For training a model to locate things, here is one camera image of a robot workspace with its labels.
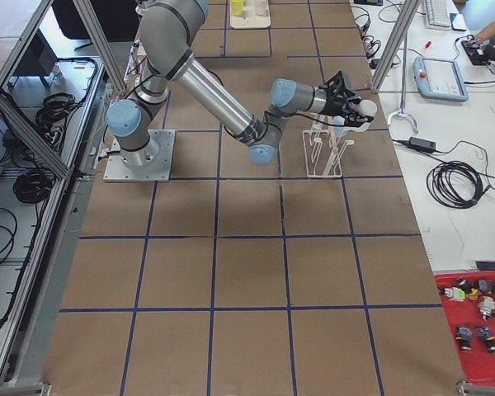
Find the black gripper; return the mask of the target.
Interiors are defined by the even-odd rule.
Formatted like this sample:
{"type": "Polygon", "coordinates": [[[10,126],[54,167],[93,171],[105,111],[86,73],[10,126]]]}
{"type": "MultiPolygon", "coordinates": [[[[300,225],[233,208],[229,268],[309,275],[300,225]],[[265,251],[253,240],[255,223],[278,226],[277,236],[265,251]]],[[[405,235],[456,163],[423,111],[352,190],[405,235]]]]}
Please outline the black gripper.
{"type": "Polygon", "coordinates": [[[326,102],[321,115],[342,116],[346,119],[346,127],[368,128],[374,120],[371,116],[357,117],[356,106],[362,101],[349,85],[350,80],[346,73],[338,71],[318,88],[326,95],[326,102]]]}

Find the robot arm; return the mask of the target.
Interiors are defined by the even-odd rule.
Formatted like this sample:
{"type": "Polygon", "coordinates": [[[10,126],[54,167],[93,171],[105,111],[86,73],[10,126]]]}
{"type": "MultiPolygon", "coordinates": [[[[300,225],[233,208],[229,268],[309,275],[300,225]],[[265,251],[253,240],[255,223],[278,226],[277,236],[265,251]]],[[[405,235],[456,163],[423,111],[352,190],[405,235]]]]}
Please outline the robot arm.
{"type": "Polygon", "coordinates": [[[236,100],[196,59],[191,45],[208,16],[205,1],[148,1],[139,24],[147,55],[144,72],[126,99],[111,105],[109,125],[123,163],[134,169],[153,163],[159,145],[149,125],[167,99],[169,82],[178,83],[248,148],[248,157],[267,165],[276,155],[289,119],[304,111],[336,118],[351,130],[367,130],[375,117],[374,102],[361,99],[336,73],[318,87],[279,78],[271,87],[271,104],[258,119],[236,100]]]}

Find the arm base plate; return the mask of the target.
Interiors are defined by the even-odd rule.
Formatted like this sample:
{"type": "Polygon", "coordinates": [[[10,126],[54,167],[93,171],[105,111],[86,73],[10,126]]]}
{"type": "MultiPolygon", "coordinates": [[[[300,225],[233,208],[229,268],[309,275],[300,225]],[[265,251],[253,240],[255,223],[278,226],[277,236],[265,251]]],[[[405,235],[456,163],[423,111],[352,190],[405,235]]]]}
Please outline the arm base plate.
{"type": "Polygon", "coordinates": [[[129,152],[120,148],[114,139],[107,160],[105,182],[168,182],[172,169],[175,130],[149,130],[150,139],[140,151],[129,152]]]}

